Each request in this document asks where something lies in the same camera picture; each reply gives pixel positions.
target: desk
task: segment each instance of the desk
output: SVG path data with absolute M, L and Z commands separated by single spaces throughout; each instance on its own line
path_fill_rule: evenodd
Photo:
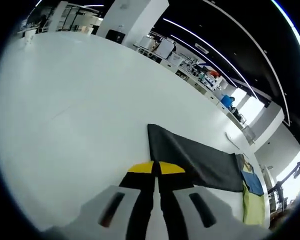
M 38 34 L 26 49 L 18 41 L 0 64 L 0 170 L 39 230 L 70 223 L 132 165 L 149 161 L 148 123 L 226 153 L 244 152 L 267 192 L 243 133 L 156 62 L 80 32 Z M 241 192 L 210 191 L 242 221 Z M 268 226 L 267 193 L 265 206 Z

